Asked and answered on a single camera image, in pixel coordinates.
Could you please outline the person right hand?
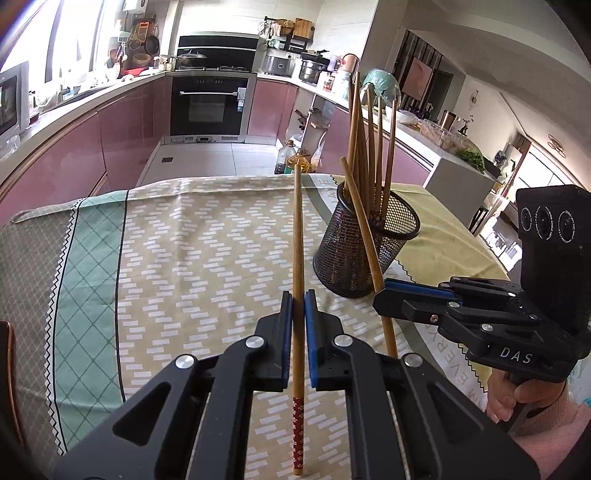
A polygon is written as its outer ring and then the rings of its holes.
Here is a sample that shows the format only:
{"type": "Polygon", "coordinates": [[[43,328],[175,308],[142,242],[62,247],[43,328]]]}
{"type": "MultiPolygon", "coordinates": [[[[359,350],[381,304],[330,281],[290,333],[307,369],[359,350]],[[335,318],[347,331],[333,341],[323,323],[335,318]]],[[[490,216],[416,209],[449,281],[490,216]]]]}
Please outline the person right hand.
{"type": "Polygon", "coordinates": [[[486,413],[494,422],[507,422],[518,405],[532,409],[546,408],[562,395],[566,383],[545,382],[538,379],[516,385],[509,380],[509,374],[493,369],[488,379],[486,413]]]}

